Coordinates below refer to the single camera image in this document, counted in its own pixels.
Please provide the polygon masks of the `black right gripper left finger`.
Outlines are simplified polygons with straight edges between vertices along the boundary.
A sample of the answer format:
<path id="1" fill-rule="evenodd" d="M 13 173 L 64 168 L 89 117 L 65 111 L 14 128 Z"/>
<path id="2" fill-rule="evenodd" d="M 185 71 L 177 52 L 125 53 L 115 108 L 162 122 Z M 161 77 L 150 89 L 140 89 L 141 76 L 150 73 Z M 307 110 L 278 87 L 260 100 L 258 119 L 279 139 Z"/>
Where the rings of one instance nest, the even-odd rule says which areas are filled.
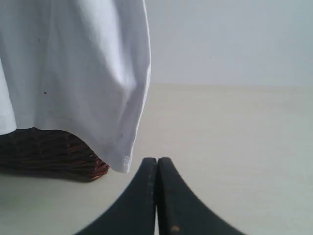
<path id="1" fill-rule="evenodd" d="M 155 158 L 144 158 L 119 198 L 79 235 L 153 235 L 155 232 Z"/>

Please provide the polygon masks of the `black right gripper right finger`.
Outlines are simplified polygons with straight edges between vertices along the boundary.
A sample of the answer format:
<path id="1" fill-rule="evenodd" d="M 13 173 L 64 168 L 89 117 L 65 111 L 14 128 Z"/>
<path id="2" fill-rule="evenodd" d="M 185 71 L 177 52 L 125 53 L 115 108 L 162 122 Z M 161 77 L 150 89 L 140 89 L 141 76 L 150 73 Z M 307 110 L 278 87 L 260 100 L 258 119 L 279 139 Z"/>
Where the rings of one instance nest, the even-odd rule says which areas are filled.
<path id="1" fill-rule="evenodd" d="M 243 234 L 192 192 L 168 157 L 157 163 L 157 217 L 160 235 Z"/>

